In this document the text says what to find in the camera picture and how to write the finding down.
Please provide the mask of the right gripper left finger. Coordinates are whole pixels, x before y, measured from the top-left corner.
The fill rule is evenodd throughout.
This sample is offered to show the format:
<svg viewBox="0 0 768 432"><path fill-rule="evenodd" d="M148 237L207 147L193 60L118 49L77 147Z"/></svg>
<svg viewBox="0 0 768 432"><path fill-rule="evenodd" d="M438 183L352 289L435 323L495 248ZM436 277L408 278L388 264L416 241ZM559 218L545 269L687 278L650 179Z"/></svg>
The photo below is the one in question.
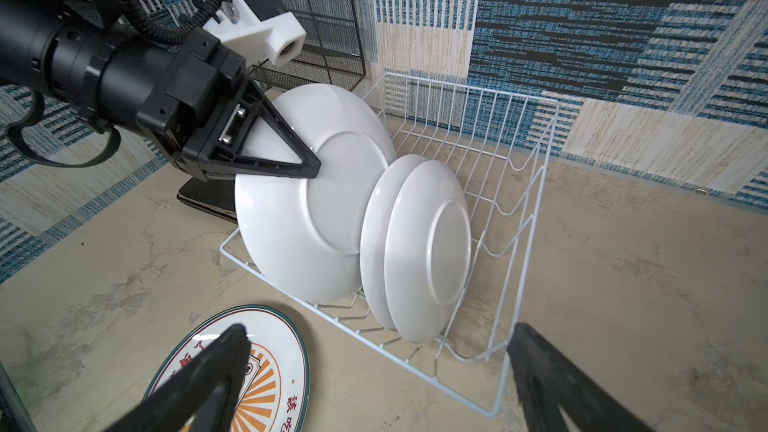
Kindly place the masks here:
<svg viewBox="0 0 768 432"><path fill-rule="evenodd" d="M251 344L234 324L110 431L227 431L234 418Z"/></svg>

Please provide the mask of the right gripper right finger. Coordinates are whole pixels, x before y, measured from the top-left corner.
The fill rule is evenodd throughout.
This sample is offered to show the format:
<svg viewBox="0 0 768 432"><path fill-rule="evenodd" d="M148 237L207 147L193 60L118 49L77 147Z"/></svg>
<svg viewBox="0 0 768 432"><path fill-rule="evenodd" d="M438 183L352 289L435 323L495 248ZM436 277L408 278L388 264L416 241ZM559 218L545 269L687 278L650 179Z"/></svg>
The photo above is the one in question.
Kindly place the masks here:
<svg viewBox="0 0 768 432"><path fill-rule="evenodd" d="M540 335L518 323L507 345L518 399L530 431L648 431L627 410Z"/></svg>

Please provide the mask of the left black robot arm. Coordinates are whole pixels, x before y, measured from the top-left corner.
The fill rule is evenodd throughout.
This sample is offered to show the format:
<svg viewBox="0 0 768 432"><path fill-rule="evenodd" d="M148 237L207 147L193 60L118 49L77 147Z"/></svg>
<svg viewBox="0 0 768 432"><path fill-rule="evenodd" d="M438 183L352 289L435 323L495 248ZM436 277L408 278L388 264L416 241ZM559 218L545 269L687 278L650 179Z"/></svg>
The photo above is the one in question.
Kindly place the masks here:
<svg viewBox="0 0 768 432"><path fill-rule="evenodd" d="M139 0L1 0L1 81L32 93L6 135L44 164L23 132L53 97L107 135L95 164L130 131L200 180L311 179L320 159L247 75L262 62L291 61L305 38L281 0L198 0L174 29L155 23Z"/></svg>

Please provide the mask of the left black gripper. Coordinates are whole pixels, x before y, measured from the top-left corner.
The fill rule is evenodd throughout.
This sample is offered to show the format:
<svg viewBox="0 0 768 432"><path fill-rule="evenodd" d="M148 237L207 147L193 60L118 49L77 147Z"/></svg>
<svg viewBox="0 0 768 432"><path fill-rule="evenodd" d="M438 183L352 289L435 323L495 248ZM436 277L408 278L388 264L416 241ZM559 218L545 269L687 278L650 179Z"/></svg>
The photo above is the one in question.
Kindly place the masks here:
<svg viewBox="0 0 768 432"><path fill-rule="evenodd" d="M238 174L312 179L315 117L308 86L269 99L247 82L245 59L197 28L136 115L140 131L176 168L199 180Z"/></svg>

